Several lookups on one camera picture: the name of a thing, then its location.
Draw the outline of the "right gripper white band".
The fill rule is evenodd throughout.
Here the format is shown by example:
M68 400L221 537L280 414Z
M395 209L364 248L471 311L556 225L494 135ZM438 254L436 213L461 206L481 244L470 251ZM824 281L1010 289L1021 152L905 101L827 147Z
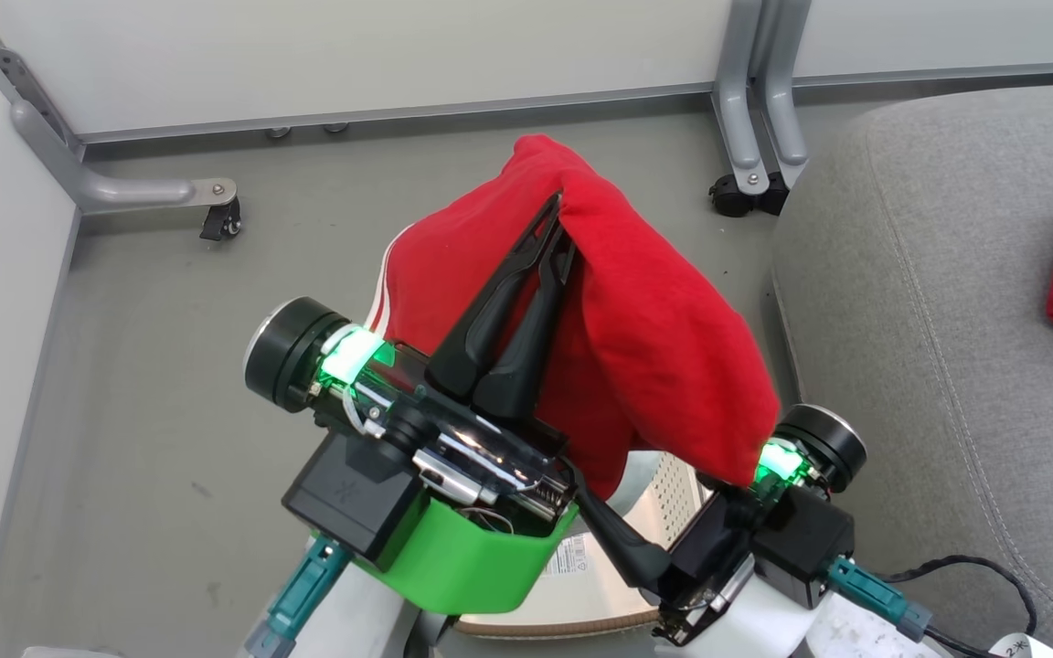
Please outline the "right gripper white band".
M654 636L702 649L708 633L735 623L744 589L763 584L789 609L822 604L831 567L854 551L854 520L832 496L866 459L845 418L794 405L761 446L752 483L716 484L670 554L591 491L580 468L571 481L585 525L625 586L661 601Z

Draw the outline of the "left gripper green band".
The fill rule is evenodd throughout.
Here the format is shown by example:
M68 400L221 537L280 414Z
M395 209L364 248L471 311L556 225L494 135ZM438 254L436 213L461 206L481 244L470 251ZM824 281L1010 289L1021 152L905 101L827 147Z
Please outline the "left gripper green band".
M283 507L415 607L521 607L574 520L560 436L450 397L534 417L577 259L560 201L552 193L526 222L430 362L311 297L281 304L250 340L247 388L309 408L326 433Z

